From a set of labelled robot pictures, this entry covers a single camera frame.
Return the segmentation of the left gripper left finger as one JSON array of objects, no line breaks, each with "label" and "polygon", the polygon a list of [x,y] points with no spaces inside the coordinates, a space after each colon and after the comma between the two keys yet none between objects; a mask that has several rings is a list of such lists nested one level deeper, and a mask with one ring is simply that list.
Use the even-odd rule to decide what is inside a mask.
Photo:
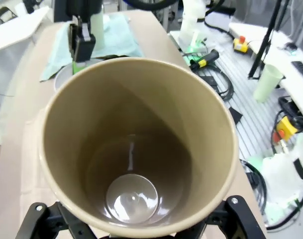
[{"label": "left gripper left finger", "polygon": [[33,203],[15,239],[55,239],[64,230],[68,230],[73,239],[97,239],[91,228],[60,202],[50,207],[40,202]]}]

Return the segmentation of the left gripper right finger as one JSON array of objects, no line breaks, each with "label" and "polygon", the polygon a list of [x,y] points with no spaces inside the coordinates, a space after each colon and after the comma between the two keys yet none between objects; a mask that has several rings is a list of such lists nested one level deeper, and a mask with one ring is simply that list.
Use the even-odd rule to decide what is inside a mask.
[{"label": "left gripper right finger", "polygon": [[200,239],[207,225],[218,226],[226,239],[266,239],[245,199],[239,195],[228,197],[194,225],[191,239]]}]

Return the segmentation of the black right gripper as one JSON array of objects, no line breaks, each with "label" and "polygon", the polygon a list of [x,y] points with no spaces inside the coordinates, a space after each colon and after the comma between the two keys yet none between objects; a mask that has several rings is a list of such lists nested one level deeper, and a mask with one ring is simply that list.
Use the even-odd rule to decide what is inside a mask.
[{"label": "black right gripper", "polygon": [[54,0],[54,22],[66,22],[77,18],[68,26],[68,44],[72,63],[84,64],[89,61],[96,39],[89,23],[92,15],[102,10],[103,0]]}]

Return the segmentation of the white round bowl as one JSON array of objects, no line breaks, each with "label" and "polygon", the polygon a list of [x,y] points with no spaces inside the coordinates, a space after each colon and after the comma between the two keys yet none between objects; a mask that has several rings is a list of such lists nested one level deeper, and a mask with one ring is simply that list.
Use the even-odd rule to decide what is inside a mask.
[{"label": "white round bowl", "polygon": [[69,79],[78,71],[82,71],[83,69],[94,65],[96,63],[101,62],[102,60],[100,59],[91,59],[84,64],[76,64],[70,63],[61,70],[58,71],[54,78],[54,92],[57,92],[66,82],[69,81]]}]

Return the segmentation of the green towel mat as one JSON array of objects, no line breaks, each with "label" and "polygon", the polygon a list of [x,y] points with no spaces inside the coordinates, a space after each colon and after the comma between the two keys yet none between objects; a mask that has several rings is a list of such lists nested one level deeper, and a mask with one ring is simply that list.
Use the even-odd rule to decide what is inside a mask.
[{"label": "green towel mat", "polygon": [[[104,47],[94,50],[92,58],[108,55],[126,55],[142,57],[143,53],[128,22],[129,18],[122,13],[105,14],[103,16]],[[62,67],[72,62],[68,45],[69,22],[64,23],[56,33],[53,47],[40,77],[40,82],[49,80]]]}]

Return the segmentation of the tall beige plastic cup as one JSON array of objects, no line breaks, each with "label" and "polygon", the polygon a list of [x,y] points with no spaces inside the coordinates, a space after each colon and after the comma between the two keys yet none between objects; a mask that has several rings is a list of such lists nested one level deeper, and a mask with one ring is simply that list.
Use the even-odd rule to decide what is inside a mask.
[{"label": "tall beige plastic cup", "polygon": [[225,198],[238,160],[233,118],[190,70],[124,57],[72,76],[49,101],[38,143],[56,198],[113,236],[187,229]]}]

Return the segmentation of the dark brown serving tray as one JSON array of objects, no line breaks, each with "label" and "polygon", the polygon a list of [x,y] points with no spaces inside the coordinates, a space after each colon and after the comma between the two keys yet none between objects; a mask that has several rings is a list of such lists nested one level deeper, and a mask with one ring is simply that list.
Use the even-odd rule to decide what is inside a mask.
[{"label": "dark brown serving tray", "polygon": [[116,58],[123,58],[123,57],[136,57],[136,56],[129,56],[129,55],[106,55],[106,56],[99,56],[99,57],[92,57],[91,59],[97,59],[101,61],[110,60],[110,59],[116,59]]}]

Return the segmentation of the white side table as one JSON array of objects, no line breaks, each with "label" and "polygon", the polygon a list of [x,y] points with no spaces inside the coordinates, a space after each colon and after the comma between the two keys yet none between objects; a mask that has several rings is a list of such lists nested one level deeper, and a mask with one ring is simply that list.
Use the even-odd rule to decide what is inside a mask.
[{"label": "white side table", "polygon": [[45,6],[31,14],[26,14],[1,24],[0,50],[31,37],[49,10],[50,8]]}]

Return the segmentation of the black folding chair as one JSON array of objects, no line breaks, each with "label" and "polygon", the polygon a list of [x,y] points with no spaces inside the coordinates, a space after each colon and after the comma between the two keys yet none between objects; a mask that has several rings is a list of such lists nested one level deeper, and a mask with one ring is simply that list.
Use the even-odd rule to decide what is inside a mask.
[{"label": "black folding chair", "polygon": [[0,7],[0,24],[9,21],[12,17],[12,13],[8,7],[2,6]]}]

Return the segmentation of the black square pad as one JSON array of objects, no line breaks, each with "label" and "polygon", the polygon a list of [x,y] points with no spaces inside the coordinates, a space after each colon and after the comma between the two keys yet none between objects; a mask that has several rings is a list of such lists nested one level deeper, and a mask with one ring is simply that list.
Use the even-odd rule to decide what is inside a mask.
[{"label": "black square pad", "polygon": [[235,110],[233,107],[230,107],[229,111],[231,113],[231,116],[234,120],[235,125],[237,125],[240,122],[243,115],[240,112],[238,112],[237,110]]},{"label": "black square pad", "polygon": [[217,86],[217,82],[216,82],[216,80],[214,79],[213,76],[202,76],[202,79],[212,87]]}]

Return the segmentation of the yellow emergency stop button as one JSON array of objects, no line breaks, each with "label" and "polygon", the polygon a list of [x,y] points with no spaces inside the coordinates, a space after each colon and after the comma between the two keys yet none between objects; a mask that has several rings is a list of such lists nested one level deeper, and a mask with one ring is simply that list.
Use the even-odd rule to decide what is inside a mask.
[{"label": "yellow emergency stop button", "polygon": [[280,140],[288,142],[295,134],[303,132],[303,117],[284,116],[275,122],[271,133],[271,143],[279,143]]},{"label": "yellow emergency stop button", "polygon": [[248,51],[248,42],[244,36],[239,36],[233,40],[233,50],[241,53]]}]

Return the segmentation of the pale mint plastic cup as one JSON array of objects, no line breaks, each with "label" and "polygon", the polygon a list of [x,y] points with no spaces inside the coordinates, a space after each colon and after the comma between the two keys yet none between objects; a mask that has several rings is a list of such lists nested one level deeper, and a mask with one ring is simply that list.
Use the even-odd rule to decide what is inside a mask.
[{"label": "pale mint plastic cup", "polygon": [[260,103],[265,102],[283,77],[284,75],[277,67],[266,64],[259,78],[257,88],[254,91],[254,99]]}]

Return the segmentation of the white operator desk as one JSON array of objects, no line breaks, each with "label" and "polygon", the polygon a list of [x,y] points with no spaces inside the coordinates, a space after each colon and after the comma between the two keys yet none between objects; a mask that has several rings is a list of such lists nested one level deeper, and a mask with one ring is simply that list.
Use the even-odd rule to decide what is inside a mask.
[{"label": "white operator desk", "polygon": [[[229,30],[236,37],[244,36],[255,54],[258,53],[267,32],[266,27],[235,22],[229,24]],[[303,63],[303,51],[298,49],[295,55],[289,55],[281,49],[287,42],[290,42],[290,39],[284,33],[275,31],[264,63],[274,65],[282,72],[285,78],[280,82],[280,86],[288,92],[303,114],[303,75],[291,63]]]}]

